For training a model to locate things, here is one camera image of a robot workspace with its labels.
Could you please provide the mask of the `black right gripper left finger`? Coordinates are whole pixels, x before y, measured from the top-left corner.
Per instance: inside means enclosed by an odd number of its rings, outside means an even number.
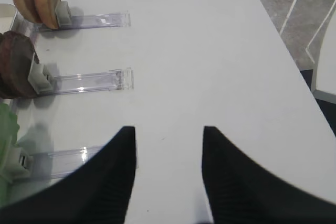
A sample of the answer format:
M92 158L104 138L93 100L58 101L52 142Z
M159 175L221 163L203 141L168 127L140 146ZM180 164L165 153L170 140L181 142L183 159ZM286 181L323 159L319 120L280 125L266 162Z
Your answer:
M69 176L2 208L1 223L124 223L135 171L135 127L124 126Z

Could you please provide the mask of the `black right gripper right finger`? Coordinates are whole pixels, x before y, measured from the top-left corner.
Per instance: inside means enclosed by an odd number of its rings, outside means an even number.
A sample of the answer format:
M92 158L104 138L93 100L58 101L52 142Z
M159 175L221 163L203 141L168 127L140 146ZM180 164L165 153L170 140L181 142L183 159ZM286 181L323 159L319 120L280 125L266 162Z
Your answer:
M275 176L220 130L203 131L202 177L215 223L335 223L335 205Z

